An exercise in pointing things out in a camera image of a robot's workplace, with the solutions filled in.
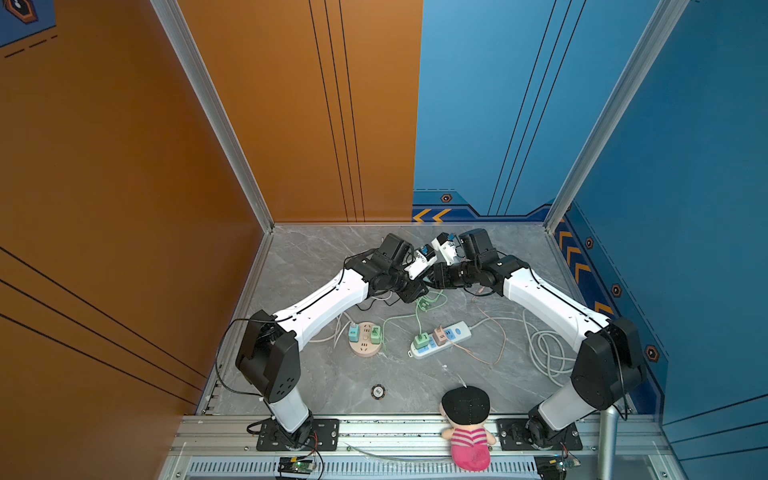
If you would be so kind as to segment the white blue power strip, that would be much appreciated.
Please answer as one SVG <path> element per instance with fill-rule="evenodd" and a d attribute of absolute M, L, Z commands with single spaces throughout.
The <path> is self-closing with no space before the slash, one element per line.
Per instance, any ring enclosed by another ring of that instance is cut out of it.
<path fill-rule="evenodd" d="M 414 359 L 424 359 L 442 352 L 472 336 L 469 326 L 460 321 L 447 327 L 437 327 L 432 332 L 423 332 L 414 337 L 408 355 Z"/>

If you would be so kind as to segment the pink charger adapter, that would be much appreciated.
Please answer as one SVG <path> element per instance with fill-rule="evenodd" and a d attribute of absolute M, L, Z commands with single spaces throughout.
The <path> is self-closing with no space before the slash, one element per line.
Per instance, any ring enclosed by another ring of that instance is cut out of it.
<path fill-rule="evenodd" d="M 442 346 L 448 341 L 448 337 L 442 327 L 437 327 L 434 329 L 433 337 L 437 346 Z"/>

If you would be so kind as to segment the light green charger adapter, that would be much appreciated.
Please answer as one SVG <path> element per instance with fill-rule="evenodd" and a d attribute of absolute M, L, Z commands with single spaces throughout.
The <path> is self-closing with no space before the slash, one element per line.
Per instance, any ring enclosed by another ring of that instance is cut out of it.
<path fill-rule="evenodd" d="M 382 343 L 383 334 L 382 327 L 374 325 L 370 328 L 370 340 L 373 345 L 380 345 Z"/>

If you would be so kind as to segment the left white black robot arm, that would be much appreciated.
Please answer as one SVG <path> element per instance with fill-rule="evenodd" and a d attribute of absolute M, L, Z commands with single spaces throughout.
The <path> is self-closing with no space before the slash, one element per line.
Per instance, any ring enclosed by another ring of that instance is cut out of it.
<path fill-rule="evenodd" d="M 423 280 L 437 260 L 430 245 L 417 249 L 394 235 L 377 248 L 351 255 L 326 285 L 274 314 L 260 310 L 247 318 L 234 364 L 269 409 L 282 440 L 305 447 L 313 416 L 297 389 L 303 348 L 328 323 L 381 293 L 411 303 L 428 292 Z"/>

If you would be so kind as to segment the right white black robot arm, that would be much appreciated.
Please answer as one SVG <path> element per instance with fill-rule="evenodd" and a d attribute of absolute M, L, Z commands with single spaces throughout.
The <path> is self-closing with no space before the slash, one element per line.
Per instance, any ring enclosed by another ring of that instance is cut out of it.
<path fill-rule="evenodd" d="M 439 289 L 475 284 L 521 305 L 576 353 L 570 378 L 528 413 L 524 439 L 548 449 L 576 421 L 605 411 L 647 379 L 636 325 L 612 320 L 557 290 L 525 261 L 501 255 L 484 229 L 441 233 L 429 246 L 436 261 L 427 277 Z"/>

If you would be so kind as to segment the teal charger adapter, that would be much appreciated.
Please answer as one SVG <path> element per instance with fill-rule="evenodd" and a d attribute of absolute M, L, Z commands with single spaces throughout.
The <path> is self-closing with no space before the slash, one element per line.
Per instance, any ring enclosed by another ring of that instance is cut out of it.
<path fill-rule="evenodd" d="M 357 343 L 360 338 L 360 328 L 358 325 L 353 325 L 349 327 L 348 330 L 348 339 L 351 343 Z"/>

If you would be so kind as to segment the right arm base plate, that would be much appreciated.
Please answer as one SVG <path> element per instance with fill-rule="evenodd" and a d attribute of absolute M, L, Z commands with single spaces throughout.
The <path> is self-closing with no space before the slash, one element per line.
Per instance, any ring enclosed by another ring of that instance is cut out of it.
<path fill-rule="evenodd" d="M 583 444 L 576 424 L 563 430 L 552 430 L 542 420 L 501 418 L 496 420 L 501 448 L 504 451 L 580 451 Z"/>

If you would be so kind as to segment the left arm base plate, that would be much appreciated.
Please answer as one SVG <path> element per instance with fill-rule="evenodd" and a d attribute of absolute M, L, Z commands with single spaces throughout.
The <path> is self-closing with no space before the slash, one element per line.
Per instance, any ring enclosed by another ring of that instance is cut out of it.
<path fill-rule="evenodd" d="M 335 451 L 339 440 L 339 420 L 309 417 L 295 432 L 288 432 L 276 420 L 266 420 L 259 429 L 256 449 L 262 452 Z"/>

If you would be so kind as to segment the green charger adapter front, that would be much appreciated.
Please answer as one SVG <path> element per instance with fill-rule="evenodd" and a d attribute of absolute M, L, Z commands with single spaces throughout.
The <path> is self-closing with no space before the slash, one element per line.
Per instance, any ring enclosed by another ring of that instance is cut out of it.
<path fill-rule="evenodd" d="M 431 337 L 428 333 L 422 332 L 414 337 L 413 347 L 416 350 L 427 348 L 430 344 Z"/>

